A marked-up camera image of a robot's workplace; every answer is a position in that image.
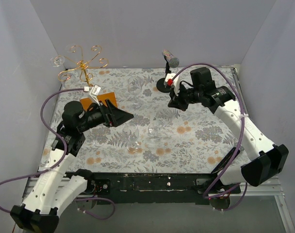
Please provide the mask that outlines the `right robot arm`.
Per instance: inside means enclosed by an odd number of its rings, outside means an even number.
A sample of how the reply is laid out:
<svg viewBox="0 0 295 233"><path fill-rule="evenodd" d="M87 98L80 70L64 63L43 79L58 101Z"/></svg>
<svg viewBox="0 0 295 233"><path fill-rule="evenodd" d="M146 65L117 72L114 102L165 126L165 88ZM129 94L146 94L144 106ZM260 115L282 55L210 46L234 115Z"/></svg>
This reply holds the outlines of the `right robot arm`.
<svg viewBox="0 0 295 233"><path fill-rule="evenodd" d="M259 186L281 173L289 154L286 146L276 145L267 138L244 113L233 92L225 86L216 86L208 68L197 68L190 75L190 88L184 87L179 75L166 75L164 84L170 89L171 98L168 107L185 111L189 104L200 103L209 108L238 138L250 160L242 166L225 166L212 180L213 190L223 193L234 183Z"/></svg>

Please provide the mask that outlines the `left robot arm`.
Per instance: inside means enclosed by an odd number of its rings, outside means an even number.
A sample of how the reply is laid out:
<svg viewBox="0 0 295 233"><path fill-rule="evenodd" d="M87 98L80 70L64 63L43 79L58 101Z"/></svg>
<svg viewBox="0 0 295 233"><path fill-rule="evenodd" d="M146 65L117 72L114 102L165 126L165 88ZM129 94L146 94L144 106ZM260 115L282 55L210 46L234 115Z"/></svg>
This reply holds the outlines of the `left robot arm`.
<svg viewBox="0 0 295 233"><path fill-rule="evenodd" d="M80 193L91 194L96 187L95 181L90 179L92 172L81 169L58 189L85 141L84 132L98 125L118 127L133 117L115 107L109 99L100 104L92 103L87 110L79 101L68 102L57 127L58 136L51 145L48 166L22 204L13 206L10 211L17 226L33 233L54 232L67 206Z"/></svg>

